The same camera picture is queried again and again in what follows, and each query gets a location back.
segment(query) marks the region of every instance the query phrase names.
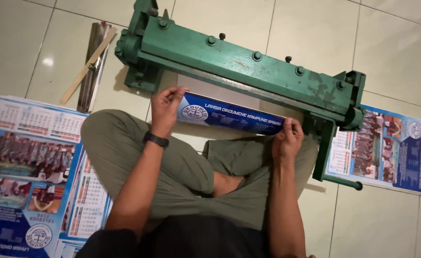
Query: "green metal bending machine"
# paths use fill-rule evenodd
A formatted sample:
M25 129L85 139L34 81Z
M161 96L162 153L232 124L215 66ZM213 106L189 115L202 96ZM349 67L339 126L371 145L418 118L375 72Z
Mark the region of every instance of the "green metal bending machine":
M325 174L331 142L340 131L359 131L365 109L360 100L365 74L335 76L265 56L176 25L167 10L158 16L156 0L137 0L128 29L121 31L115 55L129 71L125 84L155 92L165 69L304 113L303 130L320 143L313 178L362 189Z

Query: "tiled floor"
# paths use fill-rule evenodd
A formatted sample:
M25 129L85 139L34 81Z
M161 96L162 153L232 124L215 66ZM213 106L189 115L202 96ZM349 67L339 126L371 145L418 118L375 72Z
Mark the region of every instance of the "tiled floor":
M133 3L0 0L0 94L58 104L84 65L91 23L106 20L121 29ZM292 63L317 72L364 72L364 104L421 118L421 0L158 0L158 5L179 25L215 36L224 32L231 43L281 60L292 56ZM127 69L114 47L95 110L122 109L149 121L151 94L123 85ZM177 80L165 73L161 87ZM211 97L226 94L206 90ZM74 94L67 106L75 107L76 99ZM269 103L259 106L287 114ZM207 139L246 135L189 124L174 131L197 151ZM421 258L421 195L372 185L357 192L311 179L299 204L308 255Z

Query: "black wristwatch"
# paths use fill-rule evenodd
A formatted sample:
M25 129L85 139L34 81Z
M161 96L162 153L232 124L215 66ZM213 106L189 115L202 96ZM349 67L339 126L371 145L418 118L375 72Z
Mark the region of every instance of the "black wristwatch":
M151 132L146 132L142 143L145 144L147 141L154 142L161 146L162 148L166 149L169 146L169 140L161 137L157 137L156 135L152 134Z

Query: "foot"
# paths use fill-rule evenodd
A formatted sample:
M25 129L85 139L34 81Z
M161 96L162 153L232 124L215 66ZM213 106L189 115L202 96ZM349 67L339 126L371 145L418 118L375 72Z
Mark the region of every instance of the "foot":
M229 176L215 171L213 173L213 197L222 196L236 190L243 176Z

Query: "black shirt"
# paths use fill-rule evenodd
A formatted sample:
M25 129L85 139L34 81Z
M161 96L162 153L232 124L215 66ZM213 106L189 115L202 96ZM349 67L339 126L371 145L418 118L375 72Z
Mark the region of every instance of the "black shirt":
M76 258L219 258L269 257L267 237L261 231L240 228L219 217L171 216L140 244L131 230L95 232Z

